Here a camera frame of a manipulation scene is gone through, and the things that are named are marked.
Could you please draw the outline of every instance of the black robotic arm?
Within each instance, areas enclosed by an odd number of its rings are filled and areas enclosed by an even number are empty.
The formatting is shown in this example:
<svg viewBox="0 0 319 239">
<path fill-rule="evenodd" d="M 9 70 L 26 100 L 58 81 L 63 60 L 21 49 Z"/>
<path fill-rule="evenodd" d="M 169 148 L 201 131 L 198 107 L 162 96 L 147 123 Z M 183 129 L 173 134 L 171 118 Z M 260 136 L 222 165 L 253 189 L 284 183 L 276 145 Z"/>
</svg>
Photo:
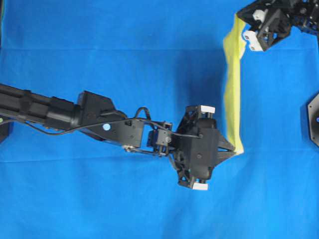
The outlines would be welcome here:
<svg viewBox="0 0 319 239">
<path fill-rule="evenodd" d="M 318 0 L 257 0 L 237 12 L 251 28 L 244 32 L 253 51 L 266 51 L 290 35 L 292 26 L 318 36 Z"/>
<path fill-rule="evenodd" d="M 145 111 L 146 118 L 139 118 L 141 111 Z M 168 156 L 177 171 L 179 185 L 198 190 L 207 190 L 206 182 L 214 167 L 236 154 L 234 146 L 218 131 L 214 113 L 213 107 L 187 107 L 177 132 L 173 132 L 171 123 L 153 121 L 145 107 L 128 118 L 115 109 L 111 99 L 87 91 L 74 104 L 0 84 L 0 142 L 9 135 L 13 121 L 47 135 L 79 130 L 98 141 L 117 144 L 127 152 Z M 140 149 L 146 124 L 152 127 L 147 142 L 150 151 Z"/>
</svg>

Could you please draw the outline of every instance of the black cable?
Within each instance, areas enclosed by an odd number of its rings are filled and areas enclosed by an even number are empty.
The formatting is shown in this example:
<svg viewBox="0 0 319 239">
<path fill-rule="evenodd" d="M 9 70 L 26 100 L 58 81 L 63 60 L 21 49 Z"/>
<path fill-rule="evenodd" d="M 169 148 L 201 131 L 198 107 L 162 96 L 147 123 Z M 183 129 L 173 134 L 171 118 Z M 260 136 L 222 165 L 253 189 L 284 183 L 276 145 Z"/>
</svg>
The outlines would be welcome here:
<svg viewBox="0 0 319 239">
<path fill-rule="evenodd" d="M 121 123 L 121 122 L 128 122 L 128 121 L 131 121 L 131 120 L 139 120 L 139 121 L 143 121 L 143 122 L 146 122 L 146 123 L 149 123 L 151 125 L 154 125 L 156 126 L 157 128 L 160 128 L 160 129 L 163 129 L 173 135 L 176 135 L 176 136 L 180 136 L 180 137 L 192 137 L 192 138 L 201 138 L 200 136 L 197 136 L 197 135 L 191 135 L 191 134 L 181 134 L 181 133 L 175 133 L 167 128 L 165 128 L 164 126 L 158 124 L 158 123 L 155 123 L 149 119 L 144 119 L 144 118 L 128 118 L 128 119 L 121 119 L 121 120 L 115 120 L 115 121 L 108 121 L 108 122 L 100 122 L 100 123 L 93 123 L 93 124 L 88 124 L 88 125 L 84 125 L 84 126 L 79 126 L 79 127 L 75 127 L 73 129 L 69 129 L 69 130 L 66 130 L 66 131 L 63 131 L 63 132 L 59 132 L 59 133 L 50 133 L 50 132 L 46 132 L 38 127 L 35 127 L 34 125 L 32 125 L 31 123 L 28 123 L 28 122 L 25 122 L 24 124 L 41 132 L 41 133 L 44 133 L 46 135 L 55 135 L 55 136 L 58 136 L 58 135 L 64 135 L 64 134 L 67 134 L 67 133 L 72 133 L 76 130 L 80 130 L 80 129 L 83 129 L 83 128 L 88 128 L 88 127 L 94 127 L 94 126 L 100 126 L 100 125 L 103 125 L 103 124 L 111 124 L 111 123 Z"/>
<path fill-rule="evenodd" d="M 149 109 L 146 108 L 146 107 L 139 107 L 139 109 L 138 109 L 138 110 L 136 111 L 136 113 L 135 113 L 134 118 L 138 118 L 138 116 L 139 116 L 139 114 L 140 114 L 141 111 L 144 111 L 144 112 L 145 112 L 146 118 L 147 118 L 148 120 L 151 120 L 150 111 L 149 111 Z"/>
</svg>

